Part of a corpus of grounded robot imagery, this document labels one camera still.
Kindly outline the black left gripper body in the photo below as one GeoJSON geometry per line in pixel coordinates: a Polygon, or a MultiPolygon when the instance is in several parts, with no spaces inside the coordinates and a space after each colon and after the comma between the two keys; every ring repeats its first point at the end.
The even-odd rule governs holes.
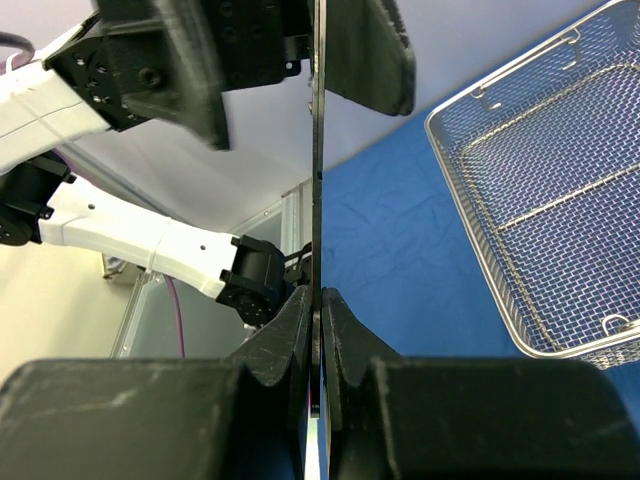
{"type": "Polygon", "coordinates": [[[122,132],[151,119],[231,147],[223,95],[301,71],[311,33],[306,1],[97,1],[45,60],[122,132]]]}

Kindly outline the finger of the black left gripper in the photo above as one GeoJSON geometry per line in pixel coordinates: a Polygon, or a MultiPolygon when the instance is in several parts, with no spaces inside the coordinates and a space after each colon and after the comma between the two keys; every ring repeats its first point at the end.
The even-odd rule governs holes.
{"type": "Polygon", "coordinates": [[[326,3],[325,87],[388,116],[415,108],[416,60],[394,0],[326,3]]]}

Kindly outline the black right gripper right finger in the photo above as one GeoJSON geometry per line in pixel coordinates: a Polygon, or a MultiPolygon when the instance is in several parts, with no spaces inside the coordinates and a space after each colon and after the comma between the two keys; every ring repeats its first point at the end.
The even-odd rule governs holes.
{"type": "Polygon", "coordinates": [[[333,479],[635,479],[615,387],[572,360],[403,356],[323,293],[333,479]]]}

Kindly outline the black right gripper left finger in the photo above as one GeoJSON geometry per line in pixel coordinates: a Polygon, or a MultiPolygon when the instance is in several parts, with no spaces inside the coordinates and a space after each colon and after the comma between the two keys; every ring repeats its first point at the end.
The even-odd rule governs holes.
{"type": "Polygon", "coordinates": [[[1,389],[5,479],[300,479],[311,294],[216,360],[58,359],[1,389]]]}

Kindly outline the blue surgical wrap cloth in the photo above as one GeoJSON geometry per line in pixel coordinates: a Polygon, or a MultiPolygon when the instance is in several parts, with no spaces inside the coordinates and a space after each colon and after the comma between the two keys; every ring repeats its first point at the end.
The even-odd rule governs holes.
{"type": "Polygon", "coordinates": [[[639,436],[639,358],[601,369],[533,358],[513,343],[425,130],[432,111],[610,1],[403,1],[420,112],[372,145],[372,118],[329,97],[322,274],[403,356],[588,363],[639,436]]]}

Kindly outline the steel wire mesh basket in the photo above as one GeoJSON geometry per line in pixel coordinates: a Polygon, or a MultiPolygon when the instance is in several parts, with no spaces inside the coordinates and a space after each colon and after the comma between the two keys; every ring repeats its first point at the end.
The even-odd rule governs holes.
{"type": "Polygon", "coordinates": [[[610,1],[425,130],[502,321],[533,358],[639,358],[639,5],[610,1]]]}

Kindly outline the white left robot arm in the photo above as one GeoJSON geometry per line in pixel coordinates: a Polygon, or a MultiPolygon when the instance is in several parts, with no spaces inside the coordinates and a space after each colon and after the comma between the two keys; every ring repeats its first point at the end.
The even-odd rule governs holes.
{"type": "Polygon", "coordinates": [[[179,279],[270,322],[294,288],[321,309],[325,95],[406,116],[415,56],[393,1],[98,1],[43,50],[3,33],[1,241],[80,247],[179,279]],[[149,120],[229,150],[226,92],[274,85],[311,65],[312,239],[273,244],[196,228],[121,200],[73,173],[60,146],[149,120]]]}

